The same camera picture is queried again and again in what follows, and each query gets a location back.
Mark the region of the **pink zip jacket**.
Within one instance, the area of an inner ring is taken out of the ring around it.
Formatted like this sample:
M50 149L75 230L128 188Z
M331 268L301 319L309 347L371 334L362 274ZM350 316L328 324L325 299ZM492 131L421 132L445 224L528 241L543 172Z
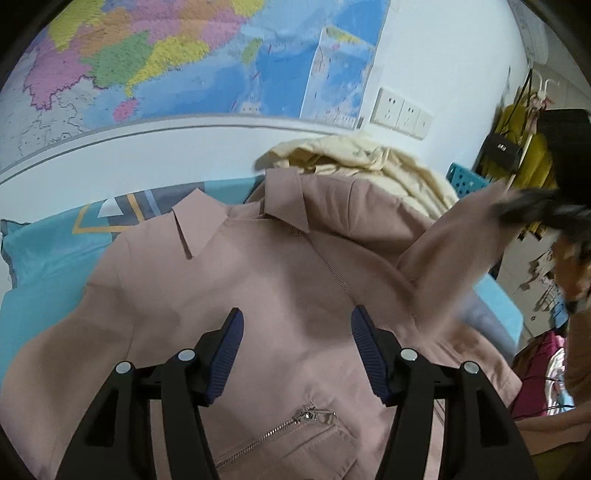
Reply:
M394 413L353 343L364 306L431 362L478 363L510 403L521 383L460 310L514 231L494 184L431 221L366 180L273 169L249 203L195 191L120 234L79 306L29 341L1 421L31 472L53 478L114 366L160 364L242 310L245 333L202 419L224 479L371 479Z

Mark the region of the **yellow hanging garment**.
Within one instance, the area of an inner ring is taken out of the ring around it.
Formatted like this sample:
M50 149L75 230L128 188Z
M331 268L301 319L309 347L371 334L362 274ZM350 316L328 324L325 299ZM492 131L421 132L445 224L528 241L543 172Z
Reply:
M509 173L488 159L482 148L477 173L491 181L510 180L514 189L555 190L557 182L553 157L546 138L538 132L537 126L546 106L545 101L535 100L531 96L528 101L506 107L492 133L504 135L522 149L520 167L517 172Z

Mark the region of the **black small hanging bag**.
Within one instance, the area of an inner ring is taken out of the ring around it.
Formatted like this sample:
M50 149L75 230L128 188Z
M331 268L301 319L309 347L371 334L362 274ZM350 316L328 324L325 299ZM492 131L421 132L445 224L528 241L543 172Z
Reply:
M483 143L483 153L493 163L509 173L517 172L520 167L522 149L504 135L489 134Z

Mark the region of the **teal perforated plastic basket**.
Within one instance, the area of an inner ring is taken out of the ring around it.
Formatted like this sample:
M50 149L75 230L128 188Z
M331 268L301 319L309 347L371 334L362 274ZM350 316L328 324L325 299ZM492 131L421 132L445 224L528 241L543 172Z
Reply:
M489 185L488 180L456 163L450 165L446 178L460 199Z

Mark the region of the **teal grey patterned bedsheet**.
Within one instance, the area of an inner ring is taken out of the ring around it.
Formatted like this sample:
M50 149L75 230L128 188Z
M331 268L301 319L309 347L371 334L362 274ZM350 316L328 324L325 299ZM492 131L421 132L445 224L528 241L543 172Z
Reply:
M113 234L89 221L3 226L13 287L1 308L1 392L89 400L122 361L165 362L221 328L245 329L229 384L366 386L351 333L377 327L429 361L476 362L505 399L521 383L461 316L472 285L516 236L499 222L505 188L458 201L436 221L364 179L271 169L259 196L228 205L190 190Z

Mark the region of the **cream yellow garment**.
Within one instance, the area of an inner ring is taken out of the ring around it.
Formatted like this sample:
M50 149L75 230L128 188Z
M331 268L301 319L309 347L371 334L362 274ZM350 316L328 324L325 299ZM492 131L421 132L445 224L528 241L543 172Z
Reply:
M432 220L459 200L444 175L405 152L359 135L281 142L263 154L256 167L368 180Z

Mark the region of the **white bed headboard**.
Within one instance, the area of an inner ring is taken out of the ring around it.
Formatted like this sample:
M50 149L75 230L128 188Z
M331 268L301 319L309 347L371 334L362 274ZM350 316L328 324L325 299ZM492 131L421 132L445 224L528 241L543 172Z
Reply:
M1 215L36 221L146 188L250 177L284 141L345 129L256 116L180 117L83 134L28 156L1 174Z

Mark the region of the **white wall socket panel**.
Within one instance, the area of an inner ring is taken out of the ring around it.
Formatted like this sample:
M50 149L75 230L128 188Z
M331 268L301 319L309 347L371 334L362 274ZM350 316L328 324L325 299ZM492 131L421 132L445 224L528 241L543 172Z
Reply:
M433 119L427 110L384 87L379 90L370 116L372 123L418 140L428 136Z

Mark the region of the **wall map poster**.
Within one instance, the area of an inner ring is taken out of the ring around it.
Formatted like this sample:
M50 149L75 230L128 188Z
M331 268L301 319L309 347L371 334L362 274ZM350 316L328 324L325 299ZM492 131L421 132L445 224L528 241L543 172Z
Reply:
M74 1L1 92L1 166L81 134L183 115L352 128L389 10L372 1Z

